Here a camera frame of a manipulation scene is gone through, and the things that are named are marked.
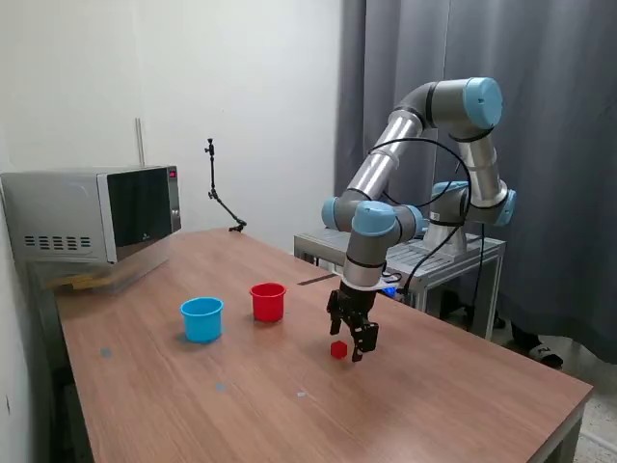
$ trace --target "flexible arm mount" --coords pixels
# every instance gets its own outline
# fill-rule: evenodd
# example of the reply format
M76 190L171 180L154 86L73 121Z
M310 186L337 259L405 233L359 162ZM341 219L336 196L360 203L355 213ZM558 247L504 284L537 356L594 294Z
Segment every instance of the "flexible arm mount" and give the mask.
M230 232L242 232L242 230L247 226L247 223L240 219L237 215L231 212L223 200L219 197L219 194L216 191L216 187L214 186L214 140L208 138L208 148L205 148L204 151L210 153L210 191L208 191L208 198L211 200L215 200L218 204L220 204L224 210L228 212L233 220L238 224L235 227L229 227Z

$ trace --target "aluminum tube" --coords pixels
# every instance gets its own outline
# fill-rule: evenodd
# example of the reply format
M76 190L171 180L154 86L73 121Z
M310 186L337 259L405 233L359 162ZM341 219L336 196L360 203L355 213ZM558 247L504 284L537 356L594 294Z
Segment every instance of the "aluminum tube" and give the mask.
M492 207L501 203L508 187L499 178L497 154L491 136L471 143L459 143L461 157L471 175L471 203L476 207Z
M394 111L389 117L386 130L375 145L396 138L416 137L422 129L422 122L416 115L403 110ZM347 188L362 191L371 200L378 199L389 176L398 167L398 157L405 148L406 144L401 142L373 151L366 157Z

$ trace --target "blue joint cap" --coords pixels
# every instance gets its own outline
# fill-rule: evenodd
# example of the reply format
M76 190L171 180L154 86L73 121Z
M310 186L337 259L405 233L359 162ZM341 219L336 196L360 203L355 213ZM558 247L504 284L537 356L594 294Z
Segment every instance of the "blue joint cap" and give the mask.
M508 225L510 223L510 219L512 219L512 214L514 213L514 207L517 204L517 192L514 190L508 191L508 197L505 199L505 204L501 209L501 213L497 220L495 221L495 225L498 227L503 227L504 225Z
M333 230L338 230L335 220L335 202L337 199L336 196L332 196L324 201L324 205L321 206L321 220L326 227Z
M448 183L449 183L448 181L440 181L439 183L435 183L433 185L433 194L431 195L432 198L435 198L437 195L439 195L443 191L443 189L447 186ZM464 180L453 181L452 183L450 183L450 186L447 188L447 191L454 191L460 188L467 188L467 182Z
M395 223L396 212L391 205L379 201L362 201L356 207L351 227L364 236L382 236L392 230Z
M416 219L416 230L414 231L414 236L422 234L422 229L424 228L424 217L422 216L422 212L420 212L420 209L414 205L405 204L405 207L407 207L412 214L414 214L414 218Z
M463 105L469 119L479 128L495 127L503 109L499 84L490 77L472 77L463 90Z

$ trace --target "floor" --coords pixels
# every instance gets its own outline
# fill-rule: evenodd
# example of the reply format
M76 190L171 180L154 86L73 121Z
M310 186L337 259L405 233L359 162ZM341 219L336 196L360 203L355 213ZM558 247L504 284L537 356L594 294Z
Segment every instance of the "floor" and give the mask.
M511 348L510 329L495 330L493 341ZM541 337L542 342L564 359L563 371L594 386L582 428L617 445L617 366L606 364L585 347L564 338ZM617 463L617 454L580 436L576 463Z

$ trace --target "black cable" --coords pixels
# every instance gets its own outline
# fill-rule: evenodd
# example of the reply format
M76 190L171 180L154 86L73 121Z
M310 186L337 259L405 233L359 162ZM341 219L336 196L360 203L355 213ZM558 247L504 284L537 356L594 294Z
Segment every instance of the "black cable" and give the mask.
M457 172L459 172L459 167L461 167L461 163L460 163L460 162L458 162L458 163L456 164L456 169L454 169L454 174L456 174ZM429 205L429 204L434 203L436 200L438 200L441 196L443 196L443 195L445 194L445 192L446 192L446 191L447 191L447 189L450 187L450 185L452 184L452 182L453 182L453 181L454 181L454 180L449 181L449 182L447 183L447 185L445 186L445 188L444 188L444 189L443 189L443 190L442 190L442 191L441 191L441 192L440 192L437 196L435 196L434 198L431 198L431 199L430 199L429 201L427 201L426 203L422 203L422 204L414 204L414 206L415 206L415 207L420 208L420 207L425 207L426 205ZM384 191L382 192L382 195L384 195L386 198L388 198L388 199L389 199L389 201L390 201L391 203L396 204L396 205L402 205L402 203L398 202L396 199L394 199L392 196L390 196L390 195L386 192L386 190L384 190Z
M372 153L373 151L375 151L378 148L384 147L386 145L391 145L392 143L399 143L399 142L423 142L423 143L429 143L431 145L435 145L436 147L440 147L443 150L446 150L452 156L454 156L457 161L459 161L459 164L461 166L463 166L463 169L465 170L465 175L467 177L468 189L471 187L471 173L469 172L469 168L465 165L465 161L463 161L463 158L461 158L461 156L459 156L456 152L454 152L453 150L448 148L442 142L438 142L437 140L433 140L432 138L424 138L424 137L402 137L402 138L395 138L393 140L388 140L388 141L386 141L384 143L380 143L379 145L375 145L373 148L371 148L368 151L368 153L370 154L370 153ZM465 222L465 219L467 218L467 214L469 213L469 208L470 207L471 207L471 194L468 191L467 200L465 202L465 209L463 210L462 222ZM417 272L418 268L425 261L427 261L429 258L433 257L433 255L435 255L435 253L437 253L445 245L445 243L447 243L447 241L452 236L454 236L454 233L456 233L460 228L461 228L460 225L454 227L454 229L452 229L452 231L445 237L445 239L439 245L437 245L435 247L435 249L433 249L430 253L428 253L426 256L424 256L422 259L419 260L419 262L416 264L416 266L412 269L412 271L410 272L409 276L407 277L407 281L405 282L405 285L403 285L403 288L398 291L399 293L407 294L407 292L409 292L409 285L412 282L412 278L414 277L414 274Z
M482 273L482 262L484 260L484 224L482 224L482 229L480 232L480 263L478 264L478 274L475 277L475 288L473 289L473 299L471 299L471 306L475 309L475 299L478 297L478 287L480 286L480 275Z

